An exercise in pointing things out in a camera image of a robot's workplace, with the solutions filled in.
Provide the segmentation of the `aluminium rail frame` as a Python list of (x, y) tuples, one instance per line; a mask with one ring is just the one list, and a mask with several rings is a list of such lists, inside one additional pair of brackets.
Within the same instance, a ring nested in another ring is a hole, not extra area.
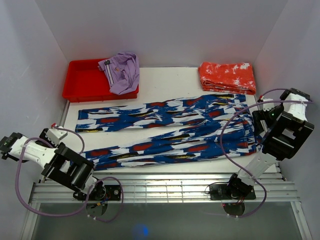
[[(94, 104), (71, 103), (63, 120), (65, 127), (75, 124), (76, 110), (80, 107), (101, 107), (102, 102)], [(121, 145), (179, 130), (181, 127), (151, 128), (145, 130), (128, 130), (120, 132), (79, 133), (84, 139), (85, 150), (100, 149), (103, 146)], [(179, 164), (162, 164), (158, 166), (124, 167), (94, 172), (97, 178), (115, 177), (124, 189), (125, 204), (200, 204), (220, 203), (223, 200), (210, 200), (205, 194), (205, 187), (213, 182), (227, 181), (233, 172), (241, 168), (228, 158), (220, 157), (207, 160)], [(312, 240), (301, 199), (293, 181), (285, 181), (279, 163), (269, 165), (265, 173), (259, 176), (260, 183), (267, 192), (267, 203), (289, 203), (293, 223), (302, 240)], [(40, 203), (75, 203), (71, 190), (53, 180), (40, 179), (34, 183), (27, 198), (27, 203), (39, 209)]]

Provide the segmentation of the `purple trousers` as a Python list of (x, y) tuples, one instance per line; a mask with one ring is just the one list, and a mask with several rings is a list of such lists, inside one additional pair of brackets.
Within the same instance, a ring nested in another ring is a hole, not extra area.
[(134, 92), (139, 85), (140, 63), (138, 56), (133, 52), (119, 52), (99, 61), (97, 67), (104, 72), (112, 94), (128, 94)]

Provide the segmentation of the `folded orange white trousers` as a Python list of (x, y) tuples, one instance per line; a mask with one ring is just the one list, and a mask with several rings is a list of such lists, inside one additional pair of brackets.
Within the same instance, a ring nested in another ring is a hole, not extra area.
[(197, 68), (204, 91), (235, 94), (256, 94), (253, 67), (248, 62), (213, 63), (203, 62)]

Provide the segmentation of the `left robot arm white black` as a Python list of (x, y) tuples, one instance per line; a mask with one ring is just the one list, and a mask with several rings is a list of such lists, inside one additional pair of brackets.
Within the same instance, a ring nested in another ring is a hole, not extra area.
[(53, 125), (43, 129), (39, 139), (28, 143), (25, 135), (13, 132), (1, 139), (0, 153), (4, 160), (10, 158), (18, 162), (25, 148), (23, 163), (31, 161), (40, 165), (43, 176), (74, 191), (73, 197), (79, 201), (84, 201), (88, 193), (100, 200), (106, 195), (106, 187), (93, 176), (94, 164), (62, 142), (70, 132)]

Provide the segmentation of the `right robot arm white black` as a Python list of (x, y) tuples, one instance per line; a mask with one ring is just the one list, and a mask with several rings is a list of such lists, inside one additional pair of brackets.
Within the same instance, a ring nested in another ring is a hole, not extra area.
[(258, 100), (262, 107), (252, 112), (254, 135), (264, 133), (260, 150), (249, 164), (231, 175), (225, 192), (232, 198), (244, 199), (256, 180), (272, 165), (291, 159), (314, 130), (306, 118), (310, 95), (298, 89), (286, 89), (275, 105), (272, 99)]

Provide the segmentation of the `blue white red patterned trousers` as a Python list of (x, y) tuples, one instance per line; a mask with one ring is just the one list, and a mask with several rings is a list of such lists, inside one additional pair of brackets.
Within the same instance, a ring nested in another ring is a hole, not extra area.
[(256, 153), (253, 117), (243, 94), (205, 94), (138, 105), (81, 109), (77, 133), (180, 128), (140, 141), (92, 149), (84, 157), (97, 171), (210, 161)]

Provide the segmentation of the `red plastic tray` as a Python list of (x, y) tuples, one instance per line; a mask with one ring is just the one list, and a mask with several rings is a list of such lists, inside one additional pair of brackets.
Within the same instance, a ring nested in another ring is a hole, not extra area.
[(73, 60), (69, 63), (62, 97), (71, 103), (136, 99), (139, 89), (117, 95), (110, 92), (104, 72), (98, 69), (101, 59)]

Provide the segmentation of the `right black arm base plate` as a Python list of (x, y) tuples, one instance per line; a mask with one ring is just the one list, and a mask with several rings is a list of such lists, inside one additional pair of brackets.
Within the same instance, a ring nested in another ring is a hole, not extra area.
[(209, 184), (204, 193), (210, 195), (211, 200), (255, 200), (256, 194), (252, 187), (238, 189), (228, 182), (214, 182)]

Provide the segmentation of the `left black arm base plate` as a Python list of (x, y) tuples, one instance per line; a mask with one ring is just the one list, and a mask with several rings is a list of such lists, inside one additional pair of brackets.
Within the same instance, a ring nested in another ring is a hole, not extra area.
[(93, 188), (89, 194), (89, 201), (120, 201), (121, 200), (121, 187), (119, 184), (110, 185), (98, 184)]

